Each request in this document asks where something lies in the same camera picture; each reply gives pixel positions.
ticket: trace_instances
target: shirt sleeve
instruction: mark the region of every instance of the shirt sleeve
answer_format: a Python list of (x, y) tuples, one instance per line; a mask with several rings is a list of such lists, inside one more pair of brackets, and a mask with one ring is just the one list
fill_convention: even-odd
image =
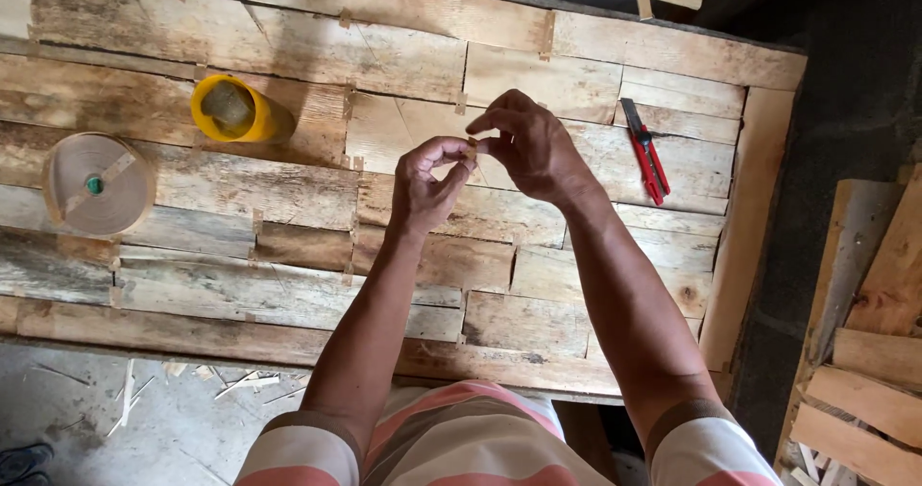
[(666, 411), (646, 445), (654, 486), (781, 486), (723, 405), (694, 399)]
[(256, 438), (235, 486), (359, 486), (359, 445), (338, 421), (297, 410)]

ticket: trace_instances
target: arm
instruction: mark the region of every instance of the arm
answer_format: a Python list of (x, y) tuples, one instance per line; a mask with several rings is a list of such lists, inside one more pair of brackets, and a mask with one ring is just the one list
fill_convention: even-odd
[[(301, 410), (339, 421), (364, 456), (385, 406), (407, 327), (426, 234), (448, 218), (474, 170), (467, 141), (434, 137), (400, 158), (385, 241), (368, 277), (324, 347)], [(442, 182), (432, 169), (460, 161)]]
[(469, 134), (491, 129), (500, 136), (481, 140), (478, 152), (567, 220), (589, 319), (640, 440), (646, 444), (653, 424), (682, 401), (719, 402), (679, 307), (560, 121), (510, 90), (467, 126)]

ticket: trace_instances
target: wooden workbench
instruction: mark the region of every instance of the wooden workbench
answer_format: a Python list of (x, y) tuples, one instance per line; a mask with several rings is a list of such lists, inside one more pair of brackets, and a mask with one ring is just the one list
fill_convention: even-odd
[[(518, 87), (563, 119), (726, 378), (803, 56), (507, 0), (4, 4), (7, 339), (310, 368), (381, 244), (398, 157), (464, 136)], [(299, 114), (291, 142), (206, 141), (188, 101), (209, 73)], [(657, 133), (662, 207), (641, 186), (619, 97)], [(48, 219), (41, 163), (75, 131), (118, 135), (155, 168), (137, 230), (89, 239)], [(397, 373), (617, 399), (562, 216), (479, 162), (428, 240)]]

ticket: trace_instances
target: concrete floor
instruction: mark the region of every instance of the concrete floor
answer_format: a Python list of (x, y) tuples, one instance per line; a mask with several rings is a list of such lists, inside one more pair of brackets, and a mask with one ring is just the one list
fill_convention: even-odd
[[(268, 406), (301, 385), (243, 387), (218, 400), (221, 383), (190, 365), (169, 376), (160, 362), (135, 360), (136, 391), (151, 377), (127, 427), (106, 434), (121, 416), (127, 359), (0, 344), (0, 449), (45, 442), (56, 453), (45, 471), (60, 486), (231, 484), (267, 421), (297, 409), (302, 393)], [(43, 364), (90, 383), (33, 369)], [(244, 370), (218, 368), (226, 381)]]

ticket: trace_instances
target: red utility knife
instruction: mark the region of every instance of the red utility knife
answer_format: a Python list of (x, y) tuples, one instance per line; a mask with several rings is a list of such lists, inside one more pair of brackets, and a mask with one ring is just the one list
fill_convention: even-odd
[(624, 107), (624, 115), (628, 119), (631, 144), (634, 147), (634, 152), (637, 153), (637, 161), (640, 162), (643, 186), (646, 187), (646, 191), (653, 198), (653, 203), (661, 206), (663, 197), (669, 194), (669, 182), (666, 181), (663, 166), (659, 164), (656, 148), (653, 147), (653, 136), (641, 122), (640, 115), (637, 115), (637, 107), (632, 99), (622, 97), (621, 105)]

